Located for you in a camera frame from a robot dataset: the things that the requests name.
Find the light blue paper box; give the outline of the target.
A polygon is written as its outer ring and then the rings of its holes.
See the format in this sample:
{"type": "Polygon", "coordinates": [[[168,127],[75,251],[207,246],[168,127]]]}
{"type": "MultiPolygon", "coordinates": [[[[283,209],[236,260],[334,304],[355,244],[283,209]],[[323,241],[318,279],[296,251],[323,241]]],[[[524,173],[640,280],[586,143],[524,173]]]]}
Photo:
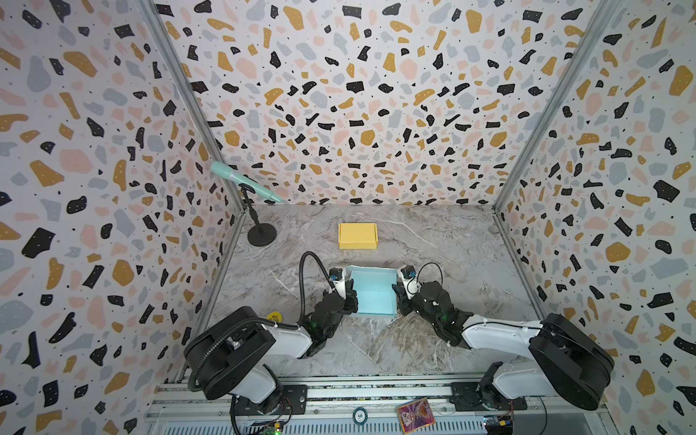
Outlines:
{"type": "Polygon", "coordinates": [[[397,301],[393,286],[398,284],[397,270],[349,266],[348,278],[357,294],[357,315],[393,320],[397,317],[397,301]]]}

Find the yellow paper box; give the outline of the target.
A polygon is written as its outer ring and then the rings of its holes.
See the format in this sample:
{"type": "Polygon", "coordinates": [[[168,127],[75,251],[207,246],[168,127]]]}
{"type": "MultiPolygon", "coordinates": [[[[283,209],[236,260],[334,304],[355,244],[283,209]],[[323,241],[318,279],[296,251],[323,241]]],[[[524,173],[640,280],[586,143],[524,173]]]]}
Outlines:
{"type": "Polygon", "coordinates": [[[340,223],[338,245],[342,250],[377,250],[378,228],[375,223],[340,223]]]}

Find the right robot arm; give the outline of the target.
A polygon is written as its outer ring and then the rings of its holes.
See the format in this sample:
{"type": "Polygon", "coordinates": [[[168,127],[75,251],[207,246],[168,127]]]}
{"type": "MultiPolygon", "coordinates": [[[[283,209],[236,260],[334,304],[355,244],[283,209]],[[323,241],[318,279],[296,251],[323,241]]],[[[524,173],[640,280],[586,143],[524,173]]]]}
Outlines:
{"type": "Polygon", "coordinates": [[[428,322],[449,346],[489,349],[518,356],[489,366],[470,393],[455,397],[468,407],[508,410],[527,397],[559,397],[585,411],[598,409],[611,382],[614,359],[558,314],[541,321],[490,319],[462,311],[437,281],[393,286],[397,308],[428,322]]]}

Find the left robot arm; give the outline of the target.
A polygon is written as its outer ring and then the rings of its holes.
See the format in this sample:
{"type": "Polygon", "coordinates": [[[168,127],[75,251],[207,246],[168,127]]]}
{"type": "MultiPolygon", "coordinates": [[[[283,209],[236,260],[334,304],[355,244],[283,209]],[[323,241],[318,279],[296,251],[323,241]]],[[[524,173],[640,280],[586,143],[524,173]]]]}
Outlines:
{"type": "Polygon", "coordinates": [[[208,400],[235,395],[272,411],[284,387],[264,364],[265,357],[312,357],[335,336],[343,318],[358,311],[353,280],[339,279],[336,272],[330,275],[333,289],[298,324],[262,318],[243,306],[189,342],[184,351],[191,369],[188,389],[208,400]]]}

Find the yellow round sticker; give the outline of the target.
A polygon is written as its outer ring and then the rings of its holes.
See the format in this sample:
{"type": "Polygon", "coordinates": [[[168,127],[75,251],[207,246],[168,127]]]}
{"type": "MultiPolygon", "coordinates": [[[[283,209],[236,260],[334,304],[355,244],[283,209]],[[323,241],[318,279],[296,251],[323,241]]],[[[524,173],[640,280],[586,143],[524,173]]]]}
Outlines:
{"type": "Polygon", "coordinates": [[[276,323],[282,323],[283,322],[283,316],[280,312],[274,311],[270,313],[267,317],[268,320],[276,322],[276,323]]]}

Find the round teal sticker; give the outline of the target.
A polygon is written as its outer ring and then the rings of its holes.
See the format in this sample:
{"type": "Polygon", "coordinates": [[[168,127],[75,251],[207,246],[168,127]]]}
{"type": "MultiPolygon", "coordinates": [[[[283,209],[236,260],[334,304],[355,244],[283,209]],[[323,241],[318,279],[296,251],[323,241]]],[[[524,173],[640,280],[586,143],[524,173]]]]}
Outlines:
{"type": "Polygon", "coordinates": [[[353,423],[358,426],[363,426],[368,421],[368,412],[363,407],[358,407],[353,410],[353,423]]]}

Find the black microphone stand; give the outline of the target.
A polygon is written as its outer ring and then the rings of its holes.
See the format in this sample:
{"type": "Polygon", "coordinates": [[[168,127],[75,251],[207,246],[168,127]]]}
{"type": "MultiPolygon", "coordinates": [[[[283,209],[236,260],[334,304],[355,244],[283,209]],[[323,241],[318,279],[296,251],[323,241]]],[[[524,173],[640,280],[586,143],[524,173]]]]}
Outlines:
{"type": "Polygon", "coordinates": [[[248,196],[253,192],[252,188],[246,184],[239,185],[240,191],[244,197],[244,203],[248,209],[248,214],[251,217],[254,225],[248,232],[248,243],[254,247],[265,247],[276,240],[277,230],[269,223],[261,223],[257,212],[253,208],[253,204],[248,196]]]}

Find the colourful card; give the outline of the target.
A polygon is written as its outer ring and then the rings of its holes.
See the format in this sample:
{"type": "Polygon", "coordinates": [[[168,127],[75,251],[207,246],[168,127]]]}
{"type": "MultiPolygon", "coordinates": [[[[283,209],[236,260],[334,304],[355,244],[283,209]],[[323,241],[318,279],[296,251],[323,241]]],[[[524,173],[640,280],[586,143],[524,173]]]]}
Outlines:
{"type": "Polygon", "coordinates": [[[435,424],[431,404],[425,398],[407,402],[396,409],[403,434],[411,434],[435,424]]]}

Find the mint green microphone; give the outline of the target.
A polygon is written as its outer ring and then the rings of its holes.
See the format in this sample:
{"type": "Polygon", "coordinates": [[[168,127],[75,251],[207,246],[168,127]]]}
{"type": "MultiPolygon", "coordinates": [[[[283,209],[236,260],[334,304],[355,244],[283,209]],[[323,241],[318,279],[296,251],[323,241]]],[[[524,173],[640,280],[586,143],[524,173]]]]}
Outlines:
{"type": "Polygon", "coordinates": [[[275,194],[272,190],[265,188],[261,184],[252,181],[252,179],[236,172],[223,162],[214,161],[210,169],[215,175],[225,179],[226,181],[231,181],[239,187],[246,186],[251,188],[255,194],[265,200],[273,201],[273,203],[283,202],[281,197],[275,194]]]}

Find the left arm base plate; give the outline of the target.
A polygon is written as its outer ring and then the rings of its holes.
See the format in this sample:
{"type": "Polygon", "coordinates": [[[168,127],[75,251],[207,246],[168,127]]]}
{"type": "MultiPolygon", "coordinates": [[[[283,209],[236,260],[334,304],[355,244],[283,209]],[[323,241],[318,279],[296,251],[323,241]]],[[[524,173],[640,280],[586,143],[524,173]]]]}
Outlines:
{"type": "Polygon", "coordinates": [[[247,398],[237,398],[230,407],[230,413],[239,416],[278,416],[281,414],[304,415],[307,406],[308,386],[306,384],[285,385],[276,389],[261,404],[247,398]]]}

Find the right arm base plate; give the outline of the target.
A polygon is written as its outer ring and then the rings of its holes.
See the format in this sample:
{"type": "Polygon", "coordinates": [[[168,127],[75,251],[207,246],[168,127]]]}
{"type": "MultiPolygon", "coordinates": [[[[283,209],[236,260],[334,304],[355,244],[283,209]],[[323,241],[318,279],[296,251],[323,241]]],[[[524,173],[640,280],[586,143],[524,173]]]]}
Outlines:
{"type": "Polygon", "coordinates": [[[481,386],[478,382],[453,382],[449,402],[456,411],[525,411],[524,398],[509,399],[492,384],[481,386]]]}

